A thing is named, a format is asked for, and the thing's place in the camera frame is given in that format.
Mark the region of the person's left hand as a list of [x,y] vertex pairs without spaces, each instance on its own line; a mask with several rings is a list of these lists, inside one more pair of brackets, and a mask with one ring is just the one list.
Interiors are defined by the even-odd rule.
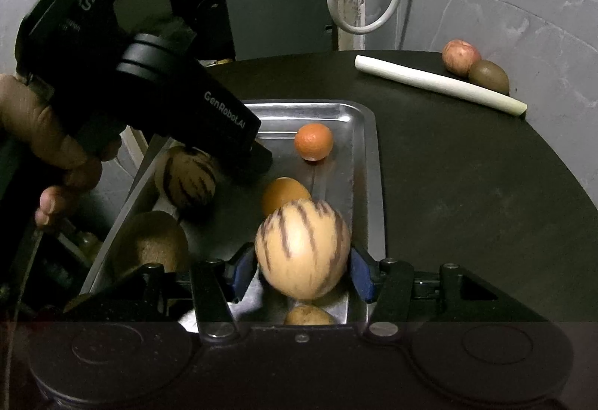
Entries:
[[33,154],[64,170],[40,194],[34,221],[44,229],[68,206],[73,197],[92,190],[100,181],[102,164],[114,159],[121,148],[115,136],[89,154],[59,128],[53,110],[18,76],[1,76],[1,126],[30,145]]

